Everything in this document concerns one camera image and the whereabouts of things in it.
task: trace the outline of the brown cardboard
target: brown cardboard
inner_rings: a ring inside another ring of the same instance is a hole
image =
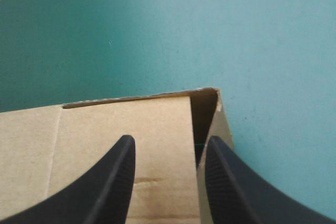
[[[216,134],[232,146],[213,88],[0,113],[0,132],[0,219],[64,188],[131,134],[137,157],[127,223],[200,223],[193,143]],[[202,219],[210,218],[199,190]]]

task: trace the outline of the textured grip surface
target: textured grip surface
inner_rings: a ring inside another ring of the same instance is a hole
[[[219,137],[207,146],[205,182],[214,224],[335,224],[266,182]]]
[[[134,139],[123,136],[76,181],[0,224],[123,224],[134,170]]]

